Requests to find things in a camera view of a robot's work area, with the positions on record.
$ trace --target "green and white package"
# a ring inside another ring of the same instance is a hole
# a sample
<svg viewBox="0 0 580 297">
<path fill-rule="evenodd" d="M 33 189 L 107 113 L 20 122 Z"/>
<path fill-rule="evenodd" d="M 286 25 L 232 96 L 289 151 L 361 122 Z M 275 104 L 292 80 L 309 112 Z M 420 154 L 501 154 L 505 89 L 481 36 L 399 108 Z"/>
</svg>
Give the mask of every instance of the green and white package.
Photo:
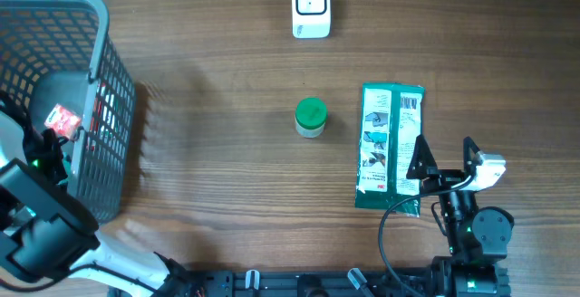
<svg viewBox="0 0 580 297">
<path fill-rule="evenodd" d="M 425 89 L 398 83 L 365 83 L 354 206 L 387 209 L 419 194 L 419 180 L 407 179 L 415 139 L 421 134 Z M 396 211 L 420 215 L 420 201 Z"/>
</svg>

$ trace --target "small jar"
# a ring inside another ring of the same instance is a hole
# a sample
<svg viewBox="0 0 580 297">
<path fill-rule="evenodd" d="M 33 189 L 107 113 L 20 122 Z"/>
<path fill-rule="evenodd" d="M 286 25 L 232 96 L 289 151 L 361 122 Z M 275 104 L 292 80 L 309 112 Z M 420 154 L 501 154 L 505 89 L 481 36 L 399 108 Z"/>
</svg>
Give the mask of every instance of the small jar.
<svg viewBox="0 0 580 297">
<path fill-rule="evenodd" d="M 305 138 L 315 138 L 322 134 L 328 111 L 318 98 L 306 98 L 296 107 L 296 131 Z"/>
</svg>

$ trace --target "gray plastic basket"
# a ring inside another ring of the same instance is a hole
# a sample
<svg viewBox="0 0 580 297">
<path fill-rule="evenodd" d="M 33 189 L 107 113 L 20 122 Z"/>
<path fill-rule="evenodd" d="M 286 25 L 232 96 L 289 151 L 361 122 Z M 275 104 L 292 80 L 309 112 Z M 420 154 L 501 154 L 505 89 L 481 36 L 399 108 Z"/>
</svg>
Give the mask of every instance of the gray plastic basket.
<svg viewBox="0 0 580 297">
<path fill-rule="evenodd" d="M 119 212 L 136 100 L 108 30 L 102 0 L 0 0 L 0 90 L 36 128 L 55 103 L 82 116 L 67 191 L 101 223 Z"/>
</svg>

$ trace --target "wood grain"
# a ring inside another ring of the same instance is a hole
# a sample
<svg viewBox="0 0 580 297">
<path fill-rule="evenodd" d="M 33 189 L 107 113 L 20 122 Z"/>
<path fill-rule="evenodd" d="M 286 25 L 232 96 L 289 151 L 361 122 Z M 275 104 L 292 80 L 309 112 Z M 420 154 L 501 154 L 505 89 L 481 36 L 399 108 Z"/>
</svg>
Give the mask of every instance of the wood grain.
<svg viewBox="0 0 580 297">
<path fill-rule="evenodd" d="M 353 207 L 361 86 L 397 81 L 426 88 L 440 166 L 468 135 L 507 159 L 478 201 L 517 220 L 514 295 L 580 293 L 580 0 L 333 0 L 331 37 L 308 41 L 291 0 L 104 1 L 139 94 L 106 232 L 198 269 L 380 269 L 381 213 Z M 319 139 L 294 130 L 307 96 L 331 112 Z M 446 254 L 431 201 L 389 221 L 396 265 Z M 80 294 L 104 288 L 39 293 Z"/>
</svg>

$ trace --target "plastic packet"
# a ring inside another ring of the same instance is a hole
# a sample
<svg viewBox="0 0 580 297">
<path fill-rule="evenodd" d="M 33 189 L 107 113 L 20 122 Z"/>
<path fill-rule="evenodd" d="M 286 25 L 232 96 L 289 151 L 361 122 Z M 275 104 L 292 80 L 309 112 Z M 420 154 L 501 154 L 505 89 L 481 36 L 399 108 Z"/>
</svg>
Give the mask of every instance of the plastic packet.
<svg viewBox="0 0 580 297">
<path fill-rule="evenodd" d="M 397 83 L 365 83 L 354 206 L 387 209 L 419 194 L 419 180 L 407 179 L 415 139 L 421 134 L 425 89 Z M 419 216 L 420 201 L 396 211 Z"/>
<path fill-rule="evenodd" d="M 46 120 L 44 126 L 54 129 L 57 135 L 67 139 L 75 139 L 76 129 L 81 125 L 81 118 L 60 104 L 56 104 Z"/>
</svg>

